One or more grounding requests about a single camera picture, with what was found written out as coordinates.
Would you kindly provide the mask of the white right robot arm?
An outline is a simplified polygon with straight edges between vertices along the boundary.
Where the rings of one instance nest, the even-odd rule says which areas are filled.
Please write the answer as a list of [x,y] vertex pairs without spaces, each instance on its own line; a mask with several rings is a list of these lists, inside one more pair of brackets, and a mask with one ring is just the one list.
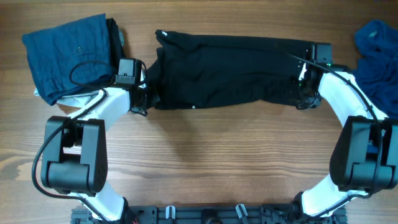
[[397,120],[371,102],[352,74],[308,60],[304,64],[323,72],[317,92],[343,127],[328,175],[292,202],[291,218],[307,223],[332,216],[356,198],[397,186]]

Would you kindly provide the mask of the blue polo shirt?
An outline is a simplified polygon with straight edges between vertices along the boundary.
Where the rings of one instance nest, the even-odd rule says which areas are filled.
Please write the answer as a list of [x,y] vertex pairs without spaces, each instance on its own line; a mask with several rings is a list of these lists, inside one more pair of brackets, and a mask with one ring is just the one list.
[[354,35],[362,58],[354,70],[357,84],[390,118],[397,118],[397,29],[368,22]]

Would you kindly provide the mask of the black polo shirt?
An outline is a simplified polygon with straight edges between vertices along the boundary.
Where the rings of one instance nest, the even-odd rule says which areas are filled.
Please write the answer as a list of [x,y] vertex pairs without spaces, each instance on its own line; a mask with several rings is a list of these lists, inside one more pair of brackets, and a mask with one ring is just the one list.
[[299,58],[314,42],[268,37],[191,35],[157,30],[148,68],[158,110],[203,109],[264,100],[299,103]]

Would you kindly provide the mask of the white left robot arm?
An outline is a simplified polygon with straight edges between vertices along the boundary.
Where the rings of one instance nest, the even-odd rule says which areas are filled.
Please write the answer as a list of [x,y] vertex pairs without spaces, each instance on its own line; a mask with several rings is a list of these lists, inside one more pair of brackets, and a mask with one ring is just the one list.
[[32,166],[35,187],[49,197],[79,200],[95,223],[138,223],[106,180],[106,131],[128,112],[146,116],[156,101],[146,85],[113,86],[77,112],[49,118]]

